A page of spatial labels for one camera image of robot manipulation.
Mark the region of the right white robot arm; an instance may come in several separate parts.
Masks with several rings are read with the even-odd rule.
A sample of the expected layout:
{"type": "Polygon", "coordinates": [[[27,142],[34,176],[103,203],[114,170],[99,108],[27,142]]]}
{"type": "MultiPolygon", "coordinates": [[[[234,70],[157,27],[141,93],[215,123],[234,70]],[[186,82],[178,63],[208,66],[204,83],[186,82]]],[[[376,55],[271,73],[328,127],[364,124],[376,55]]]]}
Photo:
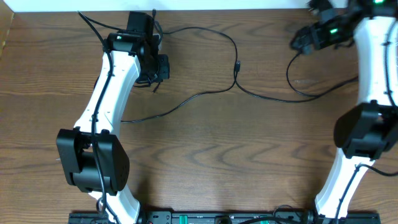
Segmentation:
{"type": "Polygon", "coordinates": [[[319,20],[297,31],[299,54],[355,45],[358,100],[334,127],[336,156],[304,223],[375,223],[373,214],[350,214],[349,203],[365,173],[397,142],[397,2],[349,1],[338,14],[330,1],[310,1],[319,20]]]}

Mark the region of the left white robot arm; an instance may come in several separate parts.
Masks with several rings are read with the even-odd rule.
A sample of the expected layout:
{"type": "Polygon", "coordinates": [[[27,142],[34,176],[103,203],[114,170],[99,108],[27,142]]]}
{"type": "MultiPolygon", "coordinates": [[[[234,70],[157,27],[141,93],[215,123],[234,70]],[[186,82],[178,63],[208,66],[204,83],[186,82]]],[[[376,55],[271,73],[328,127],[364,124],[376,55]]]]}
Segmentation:
{"type": "Polygon", "coordinates": [[[155,16],[131,11],[127,27],[100,38],[103,64],[90,101],[73,129],[61,129],[56,145],[66,181],[96,199],[96,216],[79,215],[78,223],[146,223],[147,215],[132,196],[130,163],[119,141],[129,94],[170,77],[162,35],[155,16]]]}

